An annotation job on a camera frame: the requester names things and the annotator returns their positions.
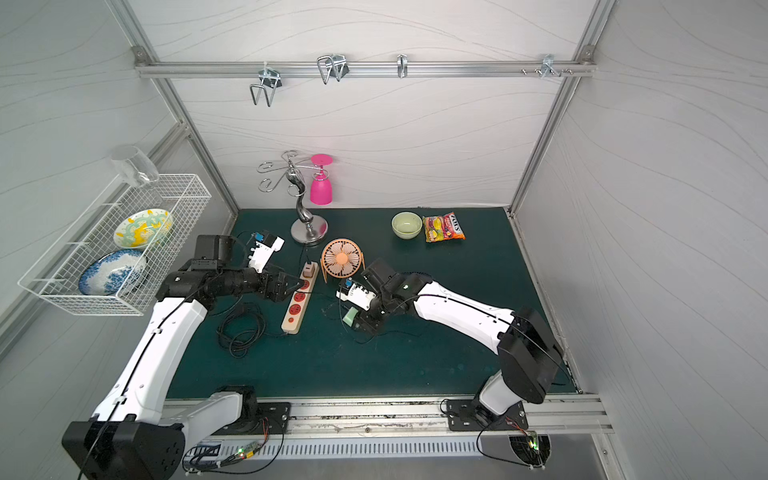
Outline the pink USB power adapter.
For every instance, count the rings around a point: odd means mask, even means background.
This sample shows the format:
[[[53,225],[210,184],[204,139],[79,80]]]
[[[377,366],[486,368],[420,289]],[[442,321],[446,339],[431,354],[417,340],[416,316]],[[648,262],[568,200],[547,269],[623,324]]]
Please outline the pink USB power adapter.
[[[302,270],[304,278],[315,278],[318,274],[319,266],[316,262],[307,262]]]

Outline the white power strip red sockets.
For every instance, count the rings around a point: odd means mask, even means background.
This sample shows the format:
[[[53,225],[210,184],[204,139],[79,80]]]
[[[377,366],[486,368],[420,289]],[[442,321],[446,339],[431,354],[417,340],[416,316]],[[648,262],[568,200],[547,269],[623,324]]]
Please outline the white power strip red sockets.
[[[299,288],[292,296],[288,309],[281,324],[281,329],[285,334],[295,335],[299,332],[303,319],[308,311],[308,304],[311,299],[313,287],[315,286],[318,274],[315,278],[304,278],[302,271],[299,278],[306,281],[304,288]]]

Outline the green USB power adapter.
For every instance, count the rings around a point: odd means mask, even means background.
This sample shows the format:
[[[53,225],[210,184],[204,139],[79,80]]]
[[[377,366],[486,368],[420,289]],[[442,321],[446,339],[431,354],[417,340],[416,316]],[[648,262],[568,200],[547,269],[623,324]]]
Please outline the green USB power adapter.
[[[355,325],[355,318],[358,314],[358,309],[350,307],[349,310],[342,317],[342,322],[349,328],[353,328]]]

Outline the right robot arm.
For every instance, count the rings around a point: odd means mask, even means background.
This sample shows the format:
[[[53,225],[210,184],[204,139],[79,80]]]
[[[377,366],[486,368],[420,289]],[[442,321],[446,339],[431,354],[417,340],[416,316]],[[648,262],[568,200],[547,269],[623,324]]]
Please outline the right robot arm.
[[[342,280],[336,296],[356,313],[353,328],[377,334],[391,316],[410,315],[457,331],[489,349],[499,370],[476,397],[500,416],[523,402],[541,404],[563,366],[563,349],[549,323],[532,309],[515,311],[455,293],[421,272],[397,272],[384,260],[362,272],[363,284]]]

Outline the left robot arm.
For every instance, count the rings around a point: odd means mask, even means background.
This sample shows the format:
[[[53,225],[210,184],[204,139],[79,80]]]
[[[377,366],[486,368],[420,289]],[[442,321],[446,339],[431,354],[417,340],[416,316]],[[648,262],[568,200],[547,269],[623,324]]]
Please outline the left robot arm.
[[[232,268],[235,238],[201,235],[195,256],[169,273],[156,294],[148,326],[115,386],[86,421],[67,427],[62,446],[84,479],[169,479],[186,452],[234,427],[261,427],[251,387],[225,387],[177,417],[163,416],[180,361],[220,297],[255,294],[278,303],[302,286],[271,264],[282,238],[256,232],[245,265]]]

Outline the orange desk fan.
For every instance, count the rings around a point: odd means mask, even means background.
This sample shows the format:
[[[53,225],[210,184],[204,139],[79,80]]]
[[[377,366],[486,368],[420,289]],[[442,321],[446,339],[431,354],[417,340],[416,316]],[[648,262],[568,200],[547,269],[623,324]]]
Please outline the orange desk fan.
[[[329,242],[320,255],[320,267],[325,282],[329,277],[346,279],[365,269],[362,249],[350,239]]]

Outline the chrome cup holder stand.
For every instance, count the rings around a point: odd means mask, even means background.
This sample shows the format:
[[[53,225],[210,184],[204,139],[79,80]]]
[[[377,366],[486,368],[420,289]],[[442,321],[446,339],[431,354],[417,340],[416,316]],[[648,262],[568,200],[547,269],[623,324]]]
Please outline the chrome cup holder stand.
[[[289,194],[295,199],[297,219],[291,225],[293,240],[303,245],[315,245],[324,239],[328,232],[328,222],[313,214],[305,205],[304,199],[309,191],[303,171],[324,172],[321,166],[311,162],[309,156],[296,150],[287,150],[281,154],[280,161],[264,161],[257,167],[257,172],[265,177],[258,189],[262,193],[271,193],[283,181],[287,180]]]

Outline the green ceramic bowl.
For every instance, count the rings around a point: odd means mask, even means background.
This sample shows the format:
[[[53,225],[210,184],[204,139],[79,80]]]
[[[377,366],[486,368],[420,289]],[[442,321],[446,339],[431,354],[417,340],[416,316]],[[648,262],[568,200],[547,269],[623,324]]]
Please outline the green ceramic bowl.
[[[403,240],[415,238],[421,232],[422,227],[422,217],[414,212],[399,212],[391,220],[394,234]]]

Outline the colourful candy bag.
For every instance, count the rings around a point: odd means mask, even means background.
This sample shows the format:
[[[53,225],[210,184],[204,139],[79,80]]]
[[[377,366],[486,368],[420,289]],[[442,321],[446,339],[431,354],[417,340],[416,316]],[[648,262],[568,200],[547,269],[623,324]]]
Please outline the colourful candy bag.
[[[423,225],[427,243],[466,239],[466,235],[454,212],[424,217]]]

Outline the pink plastic goblet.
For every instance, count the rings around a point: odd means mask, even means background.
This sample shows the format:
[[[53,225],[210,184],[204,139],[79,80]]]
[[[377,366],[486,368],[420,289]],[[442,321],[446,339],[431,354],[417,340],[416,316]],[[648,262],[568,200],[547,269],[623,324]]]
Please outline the pink plastic goblet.
[[[333,199],[333,188],[327,167],[333,163],[333,158],[326,154],[316,154],[310,158],[310,161],[315,167],[310,200],[318,206],[329,205]]]

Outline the yellow green patterned plate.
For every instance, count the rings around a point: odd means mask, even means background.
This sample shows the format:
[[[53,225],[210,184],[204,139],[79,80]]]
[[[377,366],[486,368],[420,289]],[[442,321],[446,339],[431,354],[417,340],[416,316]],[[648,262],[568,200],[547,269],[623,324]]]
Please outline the yellow green patterned plate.
[[[170,234],[173,223],[173,216],[167,210],[142,210],[118,225],[113,233],[113,242],[122,249],[145,249],[164,240]]]

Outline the blue white patterned plate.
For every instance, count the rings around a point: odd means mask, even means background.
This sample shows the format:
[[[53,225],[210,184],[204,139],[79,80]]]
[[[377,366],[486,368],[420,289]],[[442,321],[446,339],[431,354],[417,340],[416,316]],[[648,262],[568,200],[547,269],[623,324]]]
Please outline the blue white patterned plate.
[[[148,269],[142,251],[118,250],[87,267],[78,280],[78,290],[84,295],[93,296],[130,292],[144,281]]]

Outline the clear drinking glass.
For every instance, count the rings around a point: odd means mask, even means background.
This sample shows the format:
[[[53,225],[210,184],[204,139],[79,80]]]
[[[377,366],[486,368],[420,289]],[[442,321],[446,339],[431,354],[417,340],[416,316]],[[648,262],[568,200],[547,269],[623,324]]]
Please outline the clear drinking glass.
[[[110,153],[110,161],[121,179],[134,188],[149,188],[160,179],[155,163],[138,147],[120,145]]]

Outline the metal hook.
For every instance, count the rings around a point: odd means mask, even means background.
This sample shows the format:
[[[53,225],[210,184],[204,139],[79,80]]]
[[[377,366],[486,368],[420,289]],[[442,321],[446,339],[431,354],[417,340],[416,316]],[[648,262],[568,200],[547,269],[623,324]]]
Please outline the metal hook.
[[[258,73],[256,83],[250,85],[251,98],[254,105],[258,105],[261,100],[267,107],[274,103],[276,91],[282,86],[281,74],[267,65]]]
[[[316,65],[324,85],[327,85],[331,79],[340,82],[350,71],[347,58],[342,54],[320,56],[317,58]]]
[[[569,62],[557,60],[553,55],[545,55],[538,64],[531,68],[521,68],[520,73],[524,77],[564,78],[574,75],[574,70]]]
[[[405,79],[408,76],[408,57],[405,54],[399,54],[396,58],[397,76],[399,79]]]

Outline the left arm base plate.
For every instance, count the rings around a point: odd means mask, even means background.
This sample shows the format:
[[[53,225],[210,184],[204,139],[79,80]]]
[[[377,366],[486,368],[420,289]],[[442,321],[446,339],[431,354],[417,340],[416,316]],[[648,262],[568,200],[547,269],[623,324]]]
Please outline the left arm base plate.
[[[233,423],[217,430],[215,436],[246,436],[281,434],[286,431],[290,419],[290,402],[266,402],[247,404]]]

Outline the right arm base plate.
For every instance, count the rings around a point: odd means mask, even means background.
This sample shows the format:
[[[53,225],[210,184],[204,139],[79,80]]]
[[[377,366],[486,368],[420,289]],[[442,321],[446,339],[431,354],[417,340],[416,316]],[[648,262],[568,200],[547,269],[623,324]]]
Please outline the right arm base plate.
[[[476,400],[443,399],[440,412],[447,418],[452,432],[512,431],[529,429],[523,403],[513,404],[504,414],[496,415]]]

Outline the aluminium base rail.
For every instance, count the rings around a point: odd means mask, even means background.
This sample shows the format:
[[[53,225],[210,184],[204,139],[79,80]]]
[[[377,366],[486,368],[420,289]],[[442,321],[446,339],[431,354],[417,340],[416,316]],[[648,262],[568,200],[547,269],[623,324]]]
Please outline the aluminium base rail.
[[[450,396],[293,397],[290,439],[448,436]],[[543,434],[612,434],[599,396],[550,394],[542,404],[525,403],[509,414],[520,426]]]

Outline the aluminium top rail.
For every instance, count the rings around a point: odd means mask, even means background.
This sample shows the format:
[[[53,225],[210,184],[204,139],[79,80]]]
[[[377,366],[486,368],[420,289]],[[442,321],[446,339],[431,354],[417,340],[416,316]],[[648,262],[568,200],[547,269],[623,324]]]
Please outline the aluminium top rail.
[[[397,56],[384,61],[349,60],[349,73],[342,79],[399,79]],[[521,68],[531,68],[542,59],[532,61],[421,61],[408,57],[405,79],[436,78],[537,78],[524,77]],[[277,70],[282,80],[318,79],[316,60],[309,62],[139,62],[135,69],[142,78],[152,79],[257,79],[265,65]],[[571,77],[589,77],[597,72],[592,51],[569,62],[574,70]]]

